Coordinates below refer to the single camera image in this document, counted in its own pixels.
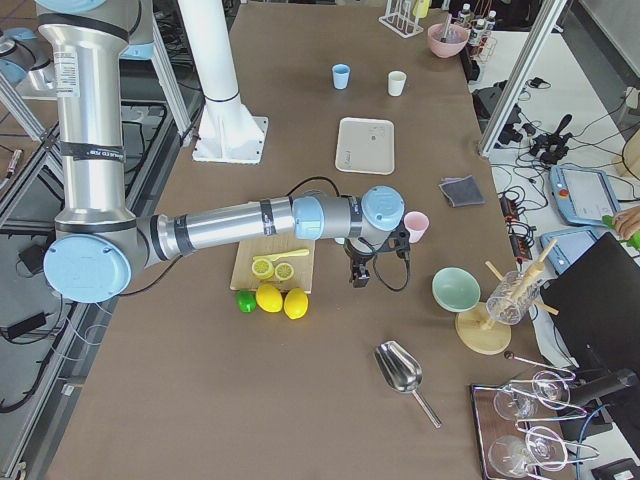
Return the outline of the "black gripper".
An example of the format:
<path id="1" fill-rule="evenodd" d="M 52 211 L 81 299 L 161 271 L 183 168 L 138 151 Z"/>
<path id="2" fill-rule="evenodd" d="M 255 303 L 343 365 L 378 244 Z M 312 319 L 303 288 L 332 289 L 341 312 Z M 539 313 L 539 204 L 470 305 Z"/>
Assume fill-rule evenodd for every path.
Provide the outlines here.
<path id="1" fill-rule="evenodd" d="M 375 252 L 359 251 L 352 241 L 347 238 L 343 245 L 344 251 L 350 259 L 350 279 L 354 288 L 366 287 L 370 280 L 370 272 L 367 263 L 374 258 Z"/>

